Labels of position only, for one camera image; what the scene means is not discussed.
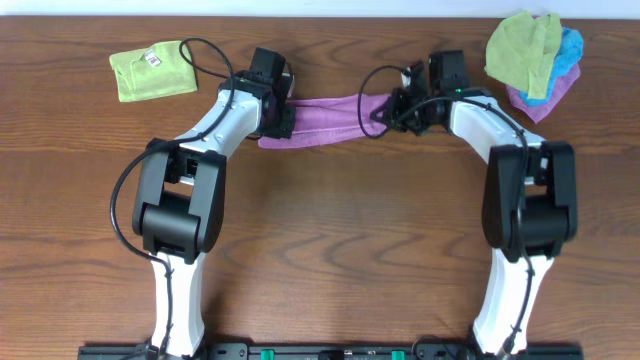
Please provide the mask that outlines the large pink cloth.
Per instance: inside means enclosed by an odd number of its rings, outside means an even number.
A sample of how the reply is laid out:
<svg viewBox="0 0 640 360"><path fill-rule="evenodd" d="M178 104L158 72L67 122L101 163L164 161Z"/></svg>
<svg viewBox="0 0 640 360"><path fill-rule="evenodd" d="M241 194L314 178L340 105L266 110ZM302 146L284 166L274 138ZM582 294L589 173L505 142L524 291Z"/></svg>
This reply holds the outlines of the large pink cloth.
<svg viewBox="0 0 640 360"><path fill-rule="evenodd" d="M291 137L262 137L258 145L263 149L299 149L364 137L357 116L357 100L357 94L339 98L289 100L288 104L296 110Z"/></svg>

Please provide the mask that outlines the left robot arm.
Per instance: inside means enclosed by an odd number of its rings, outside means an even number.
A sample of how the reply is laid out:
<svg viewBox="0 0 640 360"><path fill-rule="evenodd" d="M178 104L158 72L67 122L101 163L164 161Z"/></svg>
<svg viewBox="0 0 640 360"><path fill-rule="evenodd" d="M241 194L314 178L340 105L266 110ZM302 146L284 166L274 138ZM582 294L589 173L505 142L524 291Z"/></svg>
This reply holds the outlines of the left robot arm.
<svg viewBox="0 0 640 360"><path fill-rule="evenodd" d="M249 68L219 85L215 103L191 129L149 143L132 218L156 282L156 324L145 358L202 356L204 263L222 228L228 162L251 135L290 137L293 86L285 57L257 48Z"/></svg>

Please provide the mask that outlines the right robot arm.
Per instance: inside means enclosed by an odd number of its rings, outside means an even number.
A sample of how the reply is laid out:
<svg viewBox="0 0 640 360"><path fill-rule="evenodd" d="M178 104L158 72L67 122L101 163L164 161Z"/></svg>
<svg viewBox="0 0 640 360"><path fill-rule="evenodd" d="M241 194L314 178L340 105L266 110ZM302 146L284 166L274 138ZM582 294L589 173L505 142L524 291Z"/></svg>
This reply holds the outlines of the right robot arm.
<svg viewBox="0 0 640 360"><path fill-rule="evenodd" d="M463 342L425 336L417 359L581 359L580 346L530 344L528 322L539 288L577 232L575 155L522 127L485 88L473 87L460 50L434 52L400 68L400 87L373 110L386 130L422 136L433 126L464 140L486 163L481 209L492 249L481 310Z"/></svg>

